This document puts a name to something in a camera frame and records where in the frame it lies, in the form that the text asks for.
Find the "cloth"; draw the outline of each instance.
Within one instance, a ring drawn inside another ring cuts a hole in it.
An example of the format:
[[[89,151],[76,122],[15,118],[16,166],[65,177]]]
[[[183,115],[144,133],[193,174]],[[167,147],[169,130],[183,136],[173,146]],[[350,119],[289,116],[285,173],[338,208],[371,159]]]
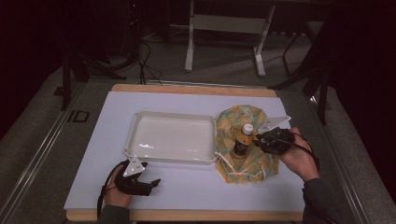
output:
[[[129,209],[106,205],[103,208],[98,224],[129,224]]]
[[[219,158],[216,169],[225,182],[233,184],[257,183],[276,175],[278,158],[262,152],[250,144],[246,157],[235,160],[232,157],[235,136],[246,123],[253,125],[255,135],[258,127],[266,120],[261,109],[251,105],[236,105],[220,113],[216,120],[217,135],[215,153]]]

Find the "small bottle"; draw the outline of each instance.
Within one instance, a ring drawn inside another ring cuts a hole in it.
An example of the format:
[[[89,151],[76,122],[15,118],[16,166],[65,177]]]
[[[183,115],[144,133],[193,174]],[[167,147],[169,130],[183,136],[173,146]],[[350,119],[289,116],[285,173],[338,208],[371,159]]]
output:
[[[235,146],[233,152],[237,157],[245,156],[248,146],[253,141],[253,125],[245,124],[241,132],[236,134]]]

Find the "metal stand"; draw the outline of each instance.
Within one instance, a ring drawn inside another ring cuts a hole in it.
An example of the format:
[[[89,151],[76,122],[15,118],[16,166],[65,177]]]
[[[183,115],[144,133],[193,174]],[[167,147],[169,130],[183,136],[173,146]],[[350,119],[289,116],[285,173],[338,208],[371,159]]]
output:
[[[190,25],[189,25],[189,45],[187,47],[185,71],[192,71],[194,54],[194,29],[212,30],[224,32],[238,32],[246,34],[260,35],[259,44],[253,48],[257,71],[260,77],[265,76],[264,65],[262,63],[262,47],[265,37],[274,16],[275,6],[270,6],[266,19],[234,18],[194,14],[194,0],[190,0]]]

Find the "person's left hand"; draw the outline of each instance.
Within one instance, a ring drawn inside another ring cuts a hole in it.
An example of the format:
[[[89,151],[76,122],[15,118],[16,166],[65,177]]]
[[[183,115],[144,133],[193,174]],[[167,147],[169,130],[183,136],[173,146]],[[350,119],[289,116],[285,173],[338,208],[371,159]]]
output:
[[[114,183],[114,180],[121,168],[122,165],[116,169],[110,178],[110,182],[106,186],[105,204],[128,208],[131,204],[132,195],[122,193],[117,189],[116,184]]]

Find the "bottle cap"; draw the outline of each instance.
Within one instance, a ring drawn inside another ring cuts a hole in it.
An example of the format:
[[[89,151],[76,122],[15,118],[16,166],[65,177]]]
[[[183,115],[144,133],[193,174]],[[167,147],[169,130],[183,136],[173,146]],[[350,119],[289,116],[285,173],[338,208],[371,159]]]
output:
[[[244,134],[251,134],[253,132],[253,125],[245,124],[243,132],[244,132]]]

